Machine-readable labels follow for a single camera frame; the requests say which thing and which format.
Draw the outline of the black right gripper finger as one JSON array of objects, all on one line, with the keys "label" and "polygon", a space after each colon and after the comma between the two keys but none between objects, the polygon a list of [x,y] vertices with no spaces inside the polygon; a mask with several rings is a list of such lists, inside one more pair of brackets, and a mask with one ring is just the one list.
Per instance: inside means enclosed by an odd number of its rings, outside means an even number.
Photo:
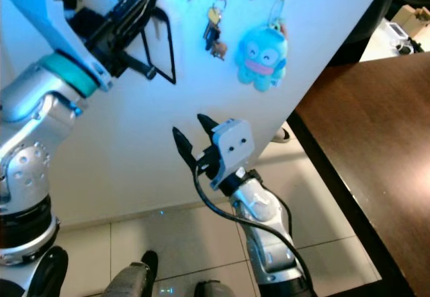
[{"label": "black right gripper finger", "polygon": [[191,142],[185,137],[184,133],[176,127],[172,127],[172,134],[176,144],[176,149],[185,164],[190,168],[191,171],[196,171],[200,167],[200,158],[197,158],[191,150],[193,146]]},{"label": "black right gripper finger", "polygon": [[211,143],[215,144],[216,128],[219,126],[218,122],[211,119],[211,117],[207,116],[206,114],[197,114],[196,116],[200,125],[202,125],[206,134],[208,135],[209,140],[211,140]]}]

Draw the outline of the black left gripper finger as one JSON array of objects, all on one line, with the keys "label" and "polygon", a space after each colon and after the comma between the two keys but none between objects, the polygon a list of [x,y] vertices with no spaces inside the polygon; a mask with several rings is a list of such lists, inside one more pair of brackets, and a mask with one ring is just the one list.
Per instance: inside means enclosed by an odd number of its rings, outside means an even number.
[{"label": "black left gripper finger", "polygon": [[155,76],[159,74],[168,82],[174,84],[174,79],[166,76],[166,74],[162,70],[158,69],[152,64],[146,64],[144,62],[141,62],[137,58],[132,57],[129,52],[121,51],[120,60],[124,63],[125,66],[127,66],[127,69],[132,69],[133,71],[144,75],[145,78],[147,78],[148,80],[153,80]]},{"label": "black left gripper finger", "polygon": [[153,9],[153,64],[157,72],[176,84],[175,51],[170,20],[166,11]]}]

